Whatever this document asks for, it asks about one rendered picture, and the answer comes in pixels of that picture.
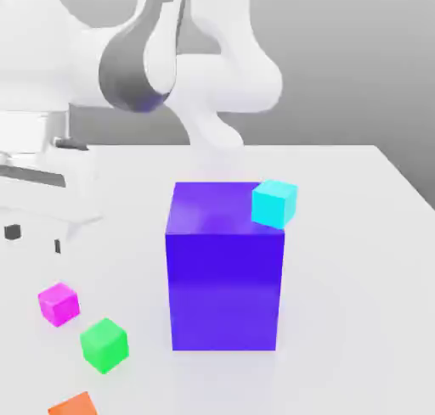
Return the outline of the small green cube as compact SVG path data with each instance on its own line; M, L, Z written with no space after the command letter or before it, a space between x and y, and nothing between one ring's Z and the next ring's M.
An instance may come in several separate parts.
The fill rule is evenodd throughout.
M126 331L105 317L80 334L84 359L102 374L129 357Z

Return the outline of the small cyan cube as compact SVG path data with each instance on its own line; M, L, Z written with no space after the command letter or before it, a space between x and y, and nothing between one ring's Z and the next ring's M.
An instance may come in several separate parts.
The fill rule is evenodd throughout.
M252 190L251 219L264 226L284 229L296 213L298 186L266 180Z

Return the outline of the small orange cube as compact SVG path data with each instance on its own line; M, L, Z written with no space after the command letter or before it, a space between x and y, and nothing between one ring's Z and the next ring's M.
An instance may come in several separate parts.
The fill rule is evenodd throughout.
M98 415L87 391L48 409L48 415Z

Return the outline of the small magenta cube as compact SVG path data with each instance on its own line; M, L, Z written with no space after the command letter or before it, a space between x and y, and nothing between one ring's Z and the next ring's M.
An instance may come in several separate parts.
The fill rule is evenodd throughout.
M37 295L43 317L56 328L80 314L80 304L75 290L65 283L43 290Z

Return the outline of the large blue box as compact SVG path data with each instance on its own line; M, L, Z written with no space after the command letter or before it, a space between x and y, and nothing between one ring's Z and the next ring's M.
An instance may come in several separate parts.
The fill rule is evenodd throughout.
M251 219L254 182L176 182L165 232L172 348L276 347L285 233Z

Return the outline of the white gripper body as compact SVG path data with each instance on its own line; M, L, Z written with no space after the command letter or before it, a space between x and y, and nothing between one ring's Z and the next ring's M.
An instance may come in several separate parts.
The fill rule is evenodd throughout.
M47 149L0 164L0 208L84 225L102 217L91 150Z

